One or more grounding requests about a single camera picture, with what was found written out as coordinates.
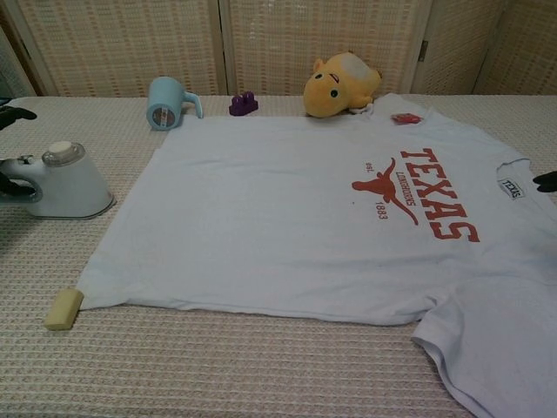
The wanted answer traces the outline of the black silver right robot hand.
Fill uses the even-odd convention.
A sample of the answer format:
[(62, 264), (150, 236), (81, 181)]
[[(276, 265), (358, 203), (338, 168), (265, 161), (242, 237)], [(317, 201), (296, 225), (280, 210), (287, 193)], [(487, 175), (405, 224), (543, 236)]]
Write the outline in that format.
[(557, 171), (547, 172), (533, 178), (538, 192), (557, 192)]

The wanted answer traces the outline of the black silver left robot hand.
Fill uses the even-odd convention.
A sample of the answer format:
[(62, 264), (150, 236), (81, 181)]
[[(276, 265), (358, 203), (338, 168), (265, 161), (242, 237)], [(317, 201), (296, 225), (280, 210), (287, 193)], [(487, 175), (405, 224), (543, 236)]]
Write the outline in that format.
[[(14, 124), (18, 119), (33, 120), (37, 114), (21, 107), (1, 106), (1, 129)], [(35, 189), (30, 186), (18, 185), (1, 173), (1, 193), (11, 197), (30, 196)]]

